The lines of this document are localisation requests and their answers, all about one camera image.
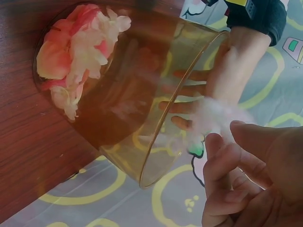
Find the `pink flower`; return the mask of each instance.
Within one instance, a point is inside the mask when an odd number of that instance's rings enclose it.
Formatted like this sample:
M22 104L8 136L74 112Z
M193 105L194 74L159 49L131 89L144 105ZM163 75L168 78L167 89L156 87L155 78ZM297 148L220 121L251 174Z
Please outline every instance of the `pink flower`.
M101 77L119 34L130 27L129 17L118 17L111 9L107 14L94 4L77 6L53 25L37 55L37 73L49 79L42 90L50 90L53 103L70 120L77 117L85 81Z

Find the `sleeve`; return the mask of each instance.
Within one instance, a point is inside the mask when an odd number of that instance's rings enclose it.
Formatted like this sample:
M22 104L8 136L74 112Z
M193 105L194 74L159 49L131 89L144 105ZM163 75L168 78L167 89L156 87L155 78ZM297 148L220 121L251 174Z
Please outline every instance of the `sleeve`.
M281 39L286 26L286 0L224 0L229 8L227 26L244 26L271 38L270 46Z

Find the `finger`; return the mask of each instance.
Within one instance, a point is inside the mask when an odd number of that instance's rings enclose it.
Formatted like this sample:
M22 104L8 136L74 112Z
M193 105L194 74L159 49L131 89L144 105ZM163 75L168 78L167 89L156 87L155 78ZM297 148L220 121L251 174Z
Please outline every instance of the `finger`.
M191 86L183 86L178 93L179 96L188 96L188 97L196 97L196 96L204 96L205 95L205 84L199 85L191 85Z
M234 227L263 226L272 211L274 202L275 196L273 191L263 191L249 202Z
M233 121L230 125L232 135L237 144L245 151L266 162L268 150L273 142L289 128L268 128L254 124Z
M225 54L229 51L230 45L229 41L225 40L221 43L219 46L218 52L216 54L216 57L214 58L214 67L216 67L218 64L220 64L223 61L223 58Z
M173 122L178 128L186 131L192 127L191 120L186 120L180 116L173 116L171 118L171 122Z
M230 214L242 211L248 204L248 192L219 190L214 192L205 203L202 226L232 227Z
M183 86L178 92L178 96L197 97L205 95L206 84ZM166 94L172 94L176 90L176 87L164 85L162 91Z
M205 148L207 150L207 158L215 156L220 148L223 147L223 138L217 133L210 133L205 138Z
M229 176L234 190L248 191L252 198L263 191L262 188L253 183L239 168L230 171Z
M169 102L167 101L162 101L159 103L159 108L161 110L164 110ZM179 102L179 103L174 103L171 108L169 109L169 113L171 114L190 114L195 110L195 107L197 106L197 101L193 102Z
M236 144L229 144L220 148L215 156L206 162L203 174L207 197L216 190L232 188L229 172L238 166L240 158L241 148Z
M239 168L255 183L267 189L272 185L266 163L242 150Z
M210 70L204 70L204 71L197 71L194 70L190 73L188 76L188 79L194 80L194 81L207 81L207 78L210 74ZM178 78L183 78L184 74L186 73L186 70L177 70L174 72L174 76Z

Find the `wood grain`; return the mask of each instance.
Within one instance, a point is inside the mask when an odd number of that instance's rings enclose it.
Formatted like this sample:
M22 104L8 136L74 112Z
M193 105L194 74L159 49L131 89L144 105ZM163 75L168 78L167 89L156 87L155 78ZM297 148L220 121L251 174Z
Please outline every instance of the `wood grain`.
M42 29L77 2L0 1L0 223L99 156L38 93L32 78ZM179 16L184 0L110 2Z

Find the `amber glass bowl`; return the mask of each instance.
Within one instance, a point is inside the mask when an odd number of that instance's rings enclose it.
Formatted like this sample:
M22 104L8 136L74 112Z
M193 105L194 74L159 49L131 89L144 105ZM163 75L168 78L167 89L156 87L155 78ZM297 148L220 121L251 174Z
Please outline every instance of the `amber glass bowl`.
M37 44L33 72L40 91L43 80L36 73L36 56L44 35L75 7L57 15ZM108 5L100 7L105 10ZM219 46L229 34L155 12L110 7L129 16L131 28L119 36L109 63L101 68L101 79L85 83L79 117L70 124L146 188L166 174L184 150L178 143L187 140L187 133L172 123L169 109L176 101L193 100L178 96L179 91L185 84L201 83L188 80L189 74L211 69ZM176 77L176 70L184 70L184 75ZM49 91L41 93L52 103ZM165 109L159 108L161 101L168 101Z

